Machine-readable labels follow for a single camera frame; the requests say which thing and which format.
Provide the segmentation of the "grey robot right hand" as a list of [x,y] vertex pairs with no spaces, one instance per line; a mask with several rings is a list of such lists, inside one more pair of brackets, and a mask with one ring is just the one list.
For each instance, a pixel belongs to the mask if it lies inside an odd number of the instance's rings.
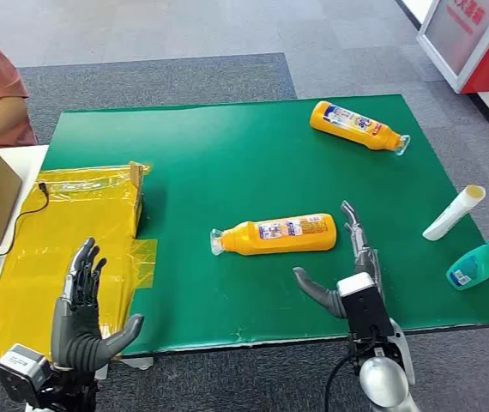
[[[354,256],[353,275],[342,280],[344,283],[344,291],[348,291],[347,287],[351,284],[352,279],[358,279],[357,274],[368,273],[372,280],[372,284],[378,289],[381,302],[384,303],[378,250],[368,243],[361,222],[349,202],[344,200],[341,205],[341,210],[347,218],[344,229],[350,235]],[[328,289],[314,282],[304,269],[301,267],[294,267],[292,271],[298,287],[310,298],[327,310],[332,316],[347,318],[345,309],[341,302],[342,294],[338,288]]]

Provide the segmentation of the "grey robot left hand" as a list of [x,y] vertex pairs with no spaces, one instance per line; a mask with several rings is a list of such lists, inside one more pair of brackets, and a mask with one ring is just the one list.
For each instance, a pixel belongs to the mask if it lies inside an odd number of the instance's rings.
[[70,261],[53,316],[50,352],[55,367],[95,373],[136,340],[145,316],[128,318],[122,330],[103,338],[99,325],[98,292],[107,259],[96,262],[100,248],[93,237]]

